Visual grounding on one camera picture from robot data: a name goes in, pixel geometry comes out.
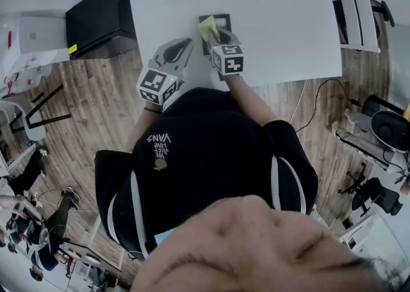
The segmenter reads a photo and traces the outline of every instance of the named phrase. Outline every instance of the black chair leg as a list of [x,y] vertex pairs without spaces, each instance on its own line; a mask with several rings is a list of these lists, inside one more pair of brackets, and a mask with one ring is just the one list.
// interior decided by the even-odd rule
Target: black chair leg
[[360,215],[360,218],[367,214],[367,212],[370,210],[370,208],[366,207],[364,204],[361,207],[363,209],[363,213]]
[[27,125],[30,129],[36,128],[36,127],[40,127],[40,126],[44,126],[47,124],[51,124],[52,122],[57,122],[57,121],[61,121],[61,120],[65,120],[68,118],[71,118],[71,114],[68,115],[62,115],[60,117],[56,117],[56,118],[51,118],[51,119],[47,119],[47,120],[43,120],[43,121],[39,121],[39,122],[35,122],[35,123],[31,123],[30,122],[30,118],[34,115],[34,113],[36,113],[46,102],[48,102],[49,99],[51,99],[54,95],[56,95],[60,90],[64,89],[63,85],[60,85],[59,87],[57,87],[55,90],[53,90],[48,96],[44,97],[44,99],[42,99],[27,115],[26,115],[26,120],[27,120]]
[[350,176],[350,177],[353,179],[354,184],[353,184],[352,186],[349,186],[349,187],[348,187],[346,190],[344,190],[344,191],[338,190],[338,193],[339,193],[339,194],[345,194],[345,193],[353,194],[354,191],[356,191],[356,188],[360,187],[360,184],[366,179],[366,176],[364,175],[365,170],[366,170],[366,163],[362,162],[362,163],[361,163],[361,166],[362,166],[363,168],[362,168],[362,170],[361,170],[361,172],[360,172],[359,178],[357,178],[357,179],[355,179],[355,178],[353,177],[353,175],[352,175],[351,172],[347,172],[347,175]]

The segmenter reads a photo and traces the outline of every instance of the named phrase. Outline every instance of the hand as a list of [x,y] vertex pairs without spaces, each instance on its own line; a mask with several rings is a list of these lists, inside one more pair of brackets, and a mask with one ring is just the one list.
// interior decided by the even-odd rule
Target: hand
[[24,201],[24,197],[22,197],[21,195],[19,195],[18,197],[13,197],[13,200],[17,202],[22,202]]
[[242,79],[242,76],[240,74],[227,74],[227,75],[224,75],[224,80],[225,81],[228,81],[228,80],[234,81],[236,79]]
[[25,213],[23,213],[22,211],[19,211],[18,215],[23,219],[28,219],[28,216]]

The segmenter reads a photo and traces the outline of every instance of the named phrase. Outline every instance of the white stripe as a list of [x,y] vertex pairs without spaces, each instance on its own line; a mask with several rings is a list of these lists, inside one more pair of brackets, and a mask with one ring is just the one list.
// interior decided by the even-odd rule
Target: white stripe
[[272,158],[272,167],[270,169],[270,191],[272,193],[272,203],[276,210],[281,210],[281,199],[279,197],[279,172],[277,168],[277,159]]
[[283,162],[285,162],[288,165],[289,169],[292,171],[293,176],[295,177],[297,187],[299,188],[300,212],[306,214],[306,199],[305,199],[305,194],[303,193],[303,188],[302,188],[302,185],[300,183],[299,177],[296,174],[295,169],[293,169],[293,167],[290,165],[289,162],[287,162],[287,160],[285,160],[284,158],[279,158],[279,159],[283,160]]
[[131,195],[133,198],[134,217],[136,225],[136,233],[138,235],[138,242],[144,258],[148,258],[148,251],[145,247],[147,238],[145,237],[144,219],[142,218],[140,190],[138,189],[138,182],[134,170],[131,172]]
[[117,194],[114,195],[113,199],[111,200],[110,206],[108,208],[108,215],[107,215],[107,226],[108,226],[108,231],[110,232],[110,235],[112,238],[120,244],[118,241],[118,237],[115,234],[115,227],[114,227],[114,220],[113,220],[113,206],[114,206],[114,200]]

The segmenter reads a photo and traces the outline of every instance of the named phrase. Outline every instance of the bracelet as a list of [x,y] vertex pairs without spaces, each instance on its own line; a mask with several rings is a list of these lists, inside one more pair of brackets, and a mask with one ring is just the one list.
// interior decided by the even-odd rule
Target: bracelet
[[144,108],[144,110],[147,110],[147,111],[149,111],[149,112],[153,112],[153,113],[157,113],[157,114],[162,114],[162,111],[155,111],[155,110],[152,110],[152,109],[147,109],[147,108]]

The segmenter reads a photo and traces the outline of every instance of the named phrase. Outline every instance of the yellow sticker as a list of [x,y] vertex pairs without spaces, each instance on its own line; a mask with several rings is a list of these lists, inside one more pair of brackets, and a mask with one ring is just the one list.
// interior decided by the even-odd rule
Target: yellow sticker
[[71,46],[71,47],[69,48],[69,55],[70,55],[71,53],[74,53],[75,51],[77,51],[77,44],[74,44],[73,46]]

